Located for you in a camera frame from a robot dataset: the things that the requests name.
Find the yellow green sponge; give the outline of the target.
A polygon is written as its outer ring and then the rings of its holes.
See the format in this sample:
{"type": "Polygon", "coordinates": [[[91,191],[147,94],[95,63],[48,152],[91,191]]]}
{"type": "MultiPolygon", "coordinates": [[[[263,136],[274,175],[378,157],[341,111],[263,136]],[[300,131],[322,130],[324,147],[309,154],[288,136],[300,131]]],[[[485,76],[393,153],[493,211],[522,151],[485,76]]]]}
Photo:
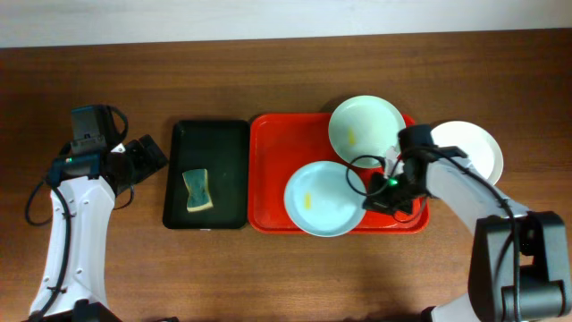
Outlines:
{"type": "Polygon", "coordinates": [[[214,206],[206,169],[188,170],[182,174],[182,178],[189,194],[186,206],[189,213],[200,212],[214,206]]]}

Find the light blue plate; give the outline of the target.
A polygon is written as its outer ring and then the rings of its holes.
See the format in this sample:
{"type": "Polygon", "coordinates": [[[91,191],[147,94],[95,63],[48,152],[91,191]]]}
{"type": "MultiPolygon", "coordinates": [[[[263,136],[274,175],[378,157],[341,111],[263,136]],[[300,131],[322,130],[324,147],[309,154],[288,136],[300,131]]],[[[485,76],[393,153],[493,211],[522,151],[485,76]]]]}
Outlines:
{"type": "Polygon", "coordinates": [[[300,230],[318,237],[337,237],[364,219],[363,180],[345,165],[317,161],[299,168],[288,180],[283,204],[300,230]]]}

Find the white plate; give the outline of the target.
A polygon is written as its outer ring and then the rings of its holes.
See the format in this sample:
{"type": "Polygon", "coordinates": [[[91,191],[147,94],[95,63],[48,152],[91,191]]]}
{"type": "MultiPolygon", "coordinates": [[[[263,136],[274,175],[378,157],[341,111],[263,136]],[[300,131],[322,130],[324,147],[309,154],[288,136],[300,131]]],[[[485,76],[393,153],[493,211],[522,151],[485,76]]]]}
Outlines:
{"type": "Polygon", "coordinates": [[[477,172],[495,185],[501,178],[504,157],[496,139],[482,127],[464,121],[441,123],[432,129],[439,147],[457,146],[471,160],[477,172]]]}

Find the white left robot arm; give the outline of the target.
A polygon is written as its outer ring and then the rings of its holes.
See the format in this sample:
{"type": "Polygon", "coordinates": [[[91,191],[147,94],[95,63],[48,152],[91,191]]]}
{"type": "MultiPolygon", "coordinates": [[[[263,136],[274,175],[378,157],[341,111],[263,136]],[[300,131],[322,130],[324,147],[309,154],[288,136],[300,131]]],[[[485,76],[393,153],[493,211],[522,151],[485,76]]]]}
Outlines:
{"type": "Polygon", "coordinates": [[[116,198],[164,168],[149,135],[83,154],[58,156],[44,180],[52,228],[31,321],[115,321],[105,291],[105,245],[116,198]]]}

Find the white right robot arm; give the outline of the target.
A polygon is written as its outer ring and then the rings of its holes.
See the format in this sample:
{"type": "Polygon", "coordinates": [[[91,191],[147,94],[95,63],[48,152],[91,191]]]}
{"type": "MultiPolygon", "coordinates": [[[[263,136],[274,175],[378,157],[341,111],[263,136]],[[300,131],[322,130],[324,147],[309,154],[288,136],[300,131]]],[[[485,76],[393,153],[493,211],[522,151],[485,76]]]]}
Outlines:
{"type": "Polygon", "coordinates": [[[375,157],[364,209],[392,215],[418,198],[443,201],[473,234],[467,293],[424,309],[418,321],[537,321],[571,312],[562,218],[535,212],[480,175],[457,146],[433,142],[427,124],[398,134],[400,150],[375,157]]]}

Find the black plastic tray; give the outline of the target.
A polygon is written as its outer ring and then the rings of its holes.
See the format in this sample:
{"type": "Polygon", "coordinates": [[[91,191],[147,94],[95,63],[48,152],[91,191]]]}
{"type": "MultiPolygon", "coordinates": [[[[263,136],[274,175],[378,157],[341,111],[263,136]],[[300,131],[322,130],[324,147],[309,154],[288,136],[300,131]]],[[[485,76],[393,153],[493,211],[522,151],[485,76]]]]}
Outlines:
{"type": "Polygon", "coordinates": [[[243,120],[187,120],[172,131],[163,224],[169,229],[240,229],[247,222],[249,124],[243,120]],[[214,206],[187,210],[183,174],[205,169],[214,206]]]}

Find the red plastic tray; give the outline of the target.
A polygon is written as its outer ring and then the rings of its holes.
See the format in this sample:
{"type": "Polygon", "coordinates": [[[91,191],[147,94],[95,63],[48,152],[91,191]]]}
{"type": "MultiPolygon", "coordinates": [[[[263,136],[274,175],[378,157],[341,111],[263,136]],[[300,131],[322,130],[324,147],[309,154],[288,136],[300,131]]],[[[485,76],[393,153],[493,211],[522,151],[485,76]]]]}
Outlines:
{"type": "MultiPolygon", "coordinates": [[[[261,114],[251,124],[248,170],[248,221],[261,233],[305,234],[288,216],[284,192],[288,180],[300,167],[317,162],[343,164],[342,192],[360,198],[345,181],[347,163],[329,141],[330,113],[261,114]]],[[[428,204],[418,213],[423,199],[413,202],[416,214],[385,215],[366,211],[352,234],[398,234],[422,231],[430,219],[428,204]]]]}

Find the green plate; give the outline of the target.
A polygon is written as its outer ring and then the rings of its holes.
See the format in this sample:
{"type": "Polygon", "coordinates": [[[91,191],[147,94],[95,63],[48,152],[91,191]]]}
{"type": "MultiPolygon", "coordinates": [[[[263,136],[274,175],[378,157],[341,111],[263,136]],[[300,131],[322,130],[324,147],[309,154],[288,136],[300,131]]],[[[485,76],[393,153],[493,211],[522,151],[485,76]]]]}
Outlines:
{"type": "Polygon", "coordinates": [[[351,97],[336,107],[328,126],[336,154],[360,168],[376,168],[390,146],[399,146],[405,120],[389,101],[375,96],[351,97]]]}

